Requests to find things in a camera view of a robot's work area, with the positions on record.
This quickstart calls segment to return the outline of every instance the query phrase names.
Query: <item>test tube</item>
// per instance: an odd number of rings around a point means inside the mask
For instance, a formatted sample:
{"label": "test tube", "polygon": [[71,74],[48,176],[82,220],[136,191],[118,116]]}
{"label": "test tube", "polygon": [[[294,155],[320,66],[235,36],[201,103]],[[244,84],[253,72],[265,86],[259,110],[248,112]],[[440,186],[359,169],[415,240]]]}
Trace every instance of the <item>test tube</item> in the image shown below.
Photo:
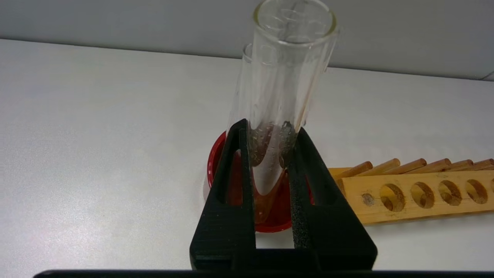
{"label": "test tube", "polygon": [[232,110],[228,118],[228,126],[226,134],[232,125],[242,119],[249,118],[249,103],[250,103],[250,85],[252,83],[252,44],[246,44],[242,51],[242,62],[240,65],[240,73],[237,78],[237,86],[232,102]]}
{"label": "test tube", "polygon": [[319,0],[265,0],[254,11],[248,129],[255,222],[269,216],[311,94],[336,41]]}

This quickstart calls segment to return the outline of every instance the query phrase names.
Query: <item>gray wall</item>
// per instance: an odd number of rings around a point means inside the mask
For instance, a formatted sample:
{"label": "gray wall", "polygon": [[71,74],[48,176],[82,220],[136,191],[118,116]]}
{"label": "gray wall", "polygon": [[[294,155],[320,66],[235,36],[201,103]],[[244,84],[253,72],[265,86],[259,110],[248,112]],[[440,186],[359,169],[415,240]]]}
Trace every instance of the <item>gray wall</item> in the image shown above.
{"label": "gray wall", "polygon": [[[342,27],[331,66],[482,79],[494,1],[326,0]],[[238,57],[255,0],[0,0],[0,38]]]}

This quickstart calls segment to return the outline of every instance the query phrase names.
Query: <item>rack hole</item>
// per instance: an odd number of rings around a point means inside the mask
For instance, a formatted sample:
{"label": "rack hole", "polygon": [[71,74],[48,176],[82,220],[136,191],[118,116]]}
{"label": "rack hole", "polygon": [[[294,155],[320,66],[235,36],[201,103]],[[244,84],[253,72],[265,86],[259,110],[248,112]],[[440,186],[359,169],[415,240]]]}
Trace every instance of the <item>rack hole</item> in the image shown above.
{"label": "rack hole", "polygon": [[459,206],[461,204],[461,193],[458,187],[450,181],[442,181],[439,183],[439,195],[451,206]]}
{"label": "rack hole", "polygon": [[485,187],[476,180],[467,180],[465,190],[468,196],[477,204],[485,204],[487,202],[487,191]]}
{"label": "rack hole", "polygon": [[362,194],[362,201],[368,207],[372,207],[374,205],[374,197],[369,193]]}
{"label": "rack hole", "polygon": [[412,199],[421,208],[431,208],[434,205],[434,193],[425,183],[417,182],[410,188]]}
{"label": "rack hole", "polygon": [[382,204],[393,212],[400,212],[405,206],[402,190],[394,184],[385,184],[379,191]]}

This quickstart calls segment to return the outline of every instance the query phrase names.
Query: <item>white table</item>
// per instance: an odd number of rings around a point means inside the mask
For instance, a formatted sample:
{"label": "white table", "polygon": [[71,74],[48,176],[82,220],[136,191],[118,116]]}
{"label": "white table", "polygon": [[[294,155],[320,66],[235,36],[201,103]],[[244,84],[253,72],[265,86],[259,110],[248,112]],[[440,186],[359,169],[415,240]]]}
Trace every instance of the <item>white table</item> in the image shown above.
{"label": "white table", "polygon": [[[0,40],[0,269],[189,269],[235,59]],[[494,83],[330,69],[328,167],[494,157]],[[368,227],[375,269],[494,270],[494,215]],[[258,235],[292,247],[291,231]]]}

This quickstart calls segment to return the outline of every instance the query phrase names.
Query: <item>wooden peg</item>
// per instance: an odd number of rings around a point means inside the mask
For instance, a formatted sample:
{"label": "wooden peg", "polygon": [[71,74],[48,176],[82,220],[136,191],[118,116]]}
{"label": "wooden peg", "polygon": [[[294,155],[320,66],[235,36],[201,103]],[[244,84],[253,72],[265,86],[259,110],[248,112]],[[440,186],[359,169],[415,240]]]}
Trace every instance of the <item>wooden peg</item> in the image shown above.
{"label": "wooden peg", "polygon": [[407,174],[423,174],[423,173],[436,173],[441,172],[451,165],[451,161],[447,158],[441,159],[432,163],[427,164],[424,167],[407,172]]}
{"label": "wooden peg", "polygon": [[480,169],[480,171],[494,170],[494,165]]}
{"label": "wooden peg", "polygon": [[370,161],[366,161],[364,163],[361,163],[353,168],[350,168],[340,174],[334,175],[333,179],[334,180],[339,180],[342,178],[347,178],[347,177],[353,177],[355,175],[358,175],[360,173],[363,173],[365,171],[368,171],[372,169],[372,163]]}
{"label": "wooden peg", "polygon": [[393,158],[389,161],[386,161],[382,164],[375,166],[374,168],[367,170],[363,173],[355,175],[356,177],[365,177],[365,176],[376,176],[382,175],[384,172],[389,171],[393,168],[400,166],[400,160],[398,158]]}
{"label": "wooden peg", "polygon": [[450,167],[446,169],[446,172],[463,171],[465,169],[472,167],[472,165],[473,165],[473,161],[471,159],[461,160],[451,164]]}
{"label": "wooden peg", "polygon": [[465,169],[464,171],[477,171],[490,166],[494,166],[494,159],[492,158],[475,162],[472,167]]}
{"label": "wooden peg", "polygon": [[402,165],[400,167],[396,167],[396,168],[393,168],[391,170],[388,170],[388,171],[384,172],[383,174],[384,175],[399,175],[399,174],[403,174],[403,173],[415,170],[415,169],[420,168],[420,167],[424,167],[425,165],[427,165],[427,161],[425,161],[425,159],[423,159],[423,158],[419,158],[415,161],[412,161],[412,162],[407,163],[405,165]]}

